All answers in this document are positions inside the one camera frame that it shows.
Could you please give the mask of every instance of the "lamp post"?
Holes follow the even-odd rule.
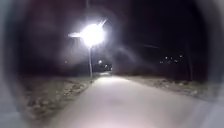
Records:
[[[81,32],[69,34],[69,37],[80,38],[81,41],[88,47],[89,70],[91,78],[93,77],[91,49],[93,46],[99,45],[105,40],[106,33],[103,29],[105,22],[106,20],[100,22],[99,24],[89,24]]]

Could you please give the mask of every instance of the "night sky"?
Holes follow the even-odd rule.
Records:
[[[93,49],[93,64],[104,59],[119,73],[189,79],[190,59],[195,79],[205,79],[206,28],[192,0],[92,0],[90,5],[111,30],[109,41]],[[87,73],[87,48],[67,37],[85,23],[85,11],[83,0],[32,0],[18,31],[19,71]]]

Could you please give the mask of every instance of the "bright light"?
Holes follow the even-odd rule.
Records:
[[[102,64],[102,62],[103,62],[102,60],[99,60],[99,61],[98,61],[98,64]]]
[[[100,44],[106,36],[103,30],[104,23],[87,25],[80,33],[69,34],[69,37],[80,37],[88,47]]]

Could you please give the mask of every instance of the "road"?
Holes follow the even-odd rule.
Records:
[[[199,128],[211,103],[120,77],[99,78],[52,128]]]

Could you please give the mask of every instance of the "dark sky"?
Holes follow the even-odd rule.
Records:
[[[92,7],[109,17],[116,38],[110,39],[113,41],[109,46],[113,46],[111,51],[115,55],[122,54],[119,49],[126,49],[127,53],[148,61],[166,55],[186,54],[188,47],[193,63],[206,61],[206,29],[193,1],[90,1]],[[31,1],[20,28],[18,51],[22,69],[63,71],[85,63],[85,47],[67,38],[76,24],[83,23],[84,12],[84,0]]]

